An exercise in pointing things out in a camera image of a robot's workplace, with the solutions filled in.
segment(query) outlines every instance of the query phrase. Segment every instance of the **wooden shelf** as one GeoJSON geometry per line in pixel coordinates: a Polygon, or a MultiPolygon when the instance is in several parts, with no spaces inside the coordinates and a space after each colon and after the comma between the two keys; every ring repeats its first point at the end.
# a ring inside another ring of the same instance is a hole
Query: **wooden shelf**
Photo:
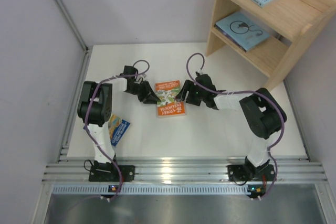
{"type": "Polygon", "coordinates": [[[247,59],[253,66],[268,77],[274,72],[280,60],[288,50],[288,47],[284,43],[271,36],[264,42],[258,44],[255,48],[245,52],[216,28],[213,27],[211,32],[223,42],[230,45],[237,53],[247,59]]]}
{"type": "Polygon", "coordinates": [[[206,55],[225,45],[231,46],[269,77],[264,87],[271,90],[284,80],[335,12],[336,0],[274,0],[264,8],[251,0],[215,0],[206,55]],[[270,37],[244,52],[214,28],[217,21],[241,8],[292,41],[290,47],[270,37]]]}
{"type": "Polygon", "coordinates": [[[276,0],[260,8],[251,0],[231,0],[290,41],[321,12],[301,0],[276,0]]]}

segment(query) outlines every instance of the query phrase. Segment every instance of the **white table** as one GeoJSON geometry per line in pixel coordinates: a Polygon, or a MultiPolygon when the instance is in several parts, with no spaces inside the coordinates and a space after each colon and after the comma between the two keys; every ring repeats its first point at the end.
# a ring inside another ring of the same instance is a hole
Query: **white table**
{"type": "MultiPolygon", "coordinates": [[[[151,64],[147,80],[153,89],[156,82],[180,80],[183,84],[189,79],[185,68],[188,57],[195,52],[204,53],[205,46],[205,43],[94,46],[86,80],[98,82],[122,73],[124,65],[145,59],[151,64]]],[[[190,64],[192,73],[201,63],[201,57],[194,57],[190,64]]],[[[139,63],[136,67],[141,72],[146,64],[139,63]]],[[[267,79],[230,47],[206,58],[203,72],[209,74],[217,89],[230,91],[257,90],[267,79]]],[[[272,153],[275,156],[306,156],[283,83],[271,93],[288,118],[284,137],[272,153]]],[[[185,116],[158,118],[155,105],[142,104],[128,93],[114,94],[112,104],[112,113],[131,123],[117,145],[117,156],[233,157],[247,155],[251,145],[253,134],[241,111],[215,111],[204,104],[200,107],[186,104],[185,116]]],[[[94,156],[92,142],[78,117],[68,156],[94,156]]]]}

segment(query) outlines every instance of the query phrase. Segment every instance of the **shelf board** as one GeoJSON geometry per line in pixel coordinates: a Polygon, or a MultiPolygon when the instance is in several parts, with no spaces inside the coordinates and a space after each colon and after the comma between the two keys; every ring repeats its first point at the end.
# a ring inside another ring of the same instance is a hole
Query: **shelf board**
{"type": "Polygon", "coordinates": [[[251,0],[231,0],[290,41],[295,41],[307,24],[322,14],[301,0],[274,0],[264,8],[251,0]]]}
{"type": "Polygon", "coordinates": [[[211,32],[214,33],[223,42],[230,45],[236,52],[247,59],[252,65],[254,65],[268,77],[271,76],[275,68],[278,66],[280,60],[288,50],[288,47],[284,43],[271,36],[250,51],[245,52],[231,40],[225,37],[215,27],[211,29],[211,32]]]}

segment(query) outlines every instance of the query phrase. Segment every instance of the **orange book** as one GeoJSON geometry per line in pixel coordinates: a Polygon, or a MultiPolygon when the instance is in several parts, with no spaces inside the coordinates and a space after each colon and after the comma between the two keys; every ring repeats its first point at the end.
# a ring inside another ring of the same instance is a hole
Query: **orange book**
{"type": "Polygon", "coordinates": [[[157,102],[158,116],[185,115],[184,102],[176,102],[175,97],[181,91],[180,81],[169,81],[155,84],[156,95],[160,98],[157,102]]]}

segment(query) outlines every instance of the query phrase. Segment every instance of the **wall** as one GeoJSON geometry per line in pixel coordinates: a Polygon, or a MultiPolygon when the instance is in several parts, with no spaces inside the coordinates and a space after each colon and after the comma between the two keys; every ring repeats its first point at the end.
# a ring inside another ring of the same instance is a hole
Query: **wall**
{"type": "Polygon", "coordinates": [[[214,0],[63,0],[87,45],[206,41],[214,0]]]}
{"type": "Polygon", "coordinates": [[[0,216],[28,223],[83,51],[53,0],[0,0],[0,216]]]}
{"type": "Polygon", "coordinates": [[[323,163],[336,195],[336,17],[292,69],[286,83],[311,158],[323,163]]]}

